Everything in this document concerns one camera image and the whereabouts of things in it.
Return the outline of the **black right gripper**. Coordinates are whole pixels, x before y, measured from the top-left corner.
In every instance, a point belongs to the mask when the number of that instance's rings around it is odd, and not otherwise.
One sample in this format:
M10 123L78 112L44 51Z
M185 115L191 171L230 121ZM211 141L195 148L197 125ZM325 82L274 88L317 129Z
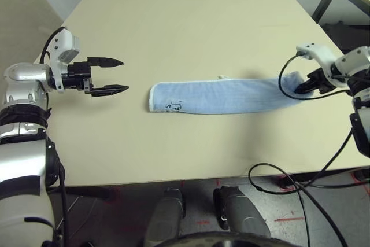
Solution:
M311 94L318 90L320 94L332 91L332 84L327 80L322 68L318 68L307 75L308 80L298 86L295 94Z

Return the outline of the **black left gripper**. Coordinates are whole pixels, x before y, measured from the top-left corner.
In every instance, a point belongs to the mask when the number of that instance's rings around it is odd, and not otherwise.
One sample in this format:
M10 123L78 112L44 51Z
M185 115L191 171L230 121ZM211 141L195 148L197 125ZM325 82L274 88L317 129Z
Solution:
M66 73L61 75L65 89L84 91L92 97L105 97L122 93L129 89L124 85L105 85L94 88L91 81L91 66L101 68L112 68L124 65L123 62L107 57L88 57L85 62L74 62L67 66Z

